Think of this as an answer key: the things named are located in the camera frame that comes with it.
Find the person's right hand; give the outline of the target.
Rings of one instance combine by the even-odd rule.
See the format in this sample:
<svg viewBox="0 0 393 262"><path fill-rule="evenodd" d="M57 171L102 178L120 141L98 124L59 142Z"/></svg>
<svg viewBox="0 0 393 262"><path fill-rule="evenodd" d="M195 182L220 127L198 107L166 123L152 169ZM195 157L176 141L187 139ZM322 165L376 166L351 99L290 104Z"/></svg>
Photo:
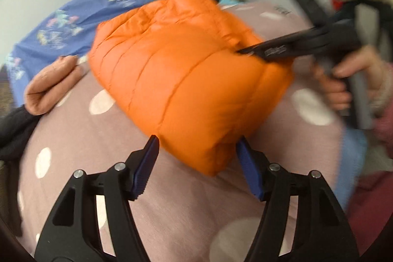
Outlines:
<svg viewBox="0 0 393 262"><path fill-rule="evenodd" d="M320 83L327 103L337 111L350 107L352 94L344 80L359 72L366 78L370 107L379 113L392 99L392 70L373 46L364 46L350 53L330 74L317 62L313 65L314 77Z"/></svg>

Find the pink sleeve right forearm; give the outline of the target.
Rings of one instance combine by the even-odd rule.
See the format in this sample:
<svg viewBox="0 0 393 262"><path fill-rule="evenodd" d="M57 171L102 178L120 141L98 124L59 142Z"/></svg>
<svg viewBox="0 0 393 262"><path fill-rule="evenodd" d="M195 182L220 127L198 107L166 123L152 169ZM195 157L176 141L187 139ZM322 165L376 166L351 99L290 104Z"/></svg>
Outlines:
<svg viewBox="0 0 393 262"><path fill-rule="evenodd" d="M389 100L377 109L373 140L392 158L392 65L386 64ZM348 205L348 221L363 254L377 239L392 215L392 172L377 171L362 176Z"/></svg>

